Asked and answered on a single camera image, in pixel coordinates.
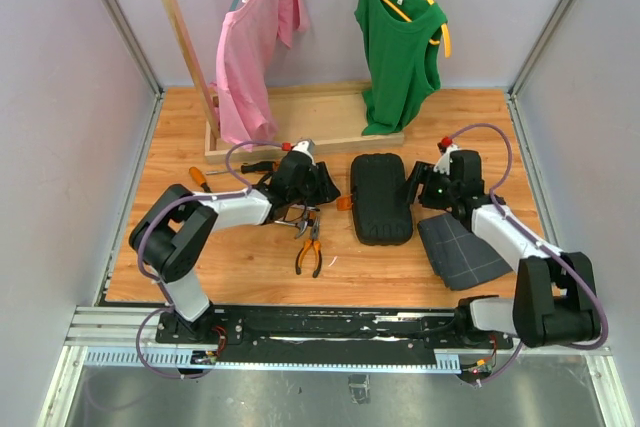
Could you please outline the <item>black plastic tool case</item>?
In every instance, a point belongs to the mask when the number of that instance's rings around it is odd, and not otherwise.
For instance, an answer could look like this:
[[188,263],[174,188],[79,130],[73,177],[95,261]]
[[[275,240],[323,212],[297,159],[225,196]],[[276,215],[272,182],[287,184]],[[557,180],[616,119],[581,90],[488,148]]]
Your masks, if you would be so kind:
[[361,154],[350,167],[351,213],[356,237],[369,246],[397,246],[413,235],[409,205],[399,195],[406,176],[394,153]]

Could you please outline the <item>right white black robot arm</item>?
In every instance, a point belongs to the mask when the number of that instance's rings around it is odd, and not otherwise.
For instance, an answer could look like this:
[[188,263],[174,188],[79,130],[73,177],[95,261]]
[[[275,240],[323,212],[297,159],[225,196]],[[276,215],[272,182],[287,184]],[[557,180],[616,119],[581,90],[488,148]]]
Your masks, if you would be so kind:
[[434,163],[418,162],[398,198],[437,211],[418,231],[434,272],[452,290],[481,284],[491,272],[515,272],[512,298],[463,300],[455,339],[474,347],[501,331],[528,347],[597,349],[609,325],[596,295],[593,267],[581,252],[566,252],[526,227],[482,177],[478,152],[451,145]]

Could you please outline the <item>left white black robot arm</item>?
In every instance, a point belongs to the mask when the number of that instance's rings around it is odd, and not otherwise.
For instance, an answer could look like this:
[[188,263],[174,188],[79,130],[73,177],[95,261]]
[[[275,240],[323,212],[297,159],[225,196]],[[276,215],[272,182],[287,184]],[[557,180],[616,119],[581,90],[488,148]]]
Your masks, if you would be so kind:
[[272,173],[240,191],[196,193],[181,184],[168,187],[129,236],[141,273],[159,285],[190,341],[207,340],[214,330],[211,302],[194,271],[211,234],[238,226],[284,220],[289,209],[312,211],[341,195],[324,162],[291,151]]

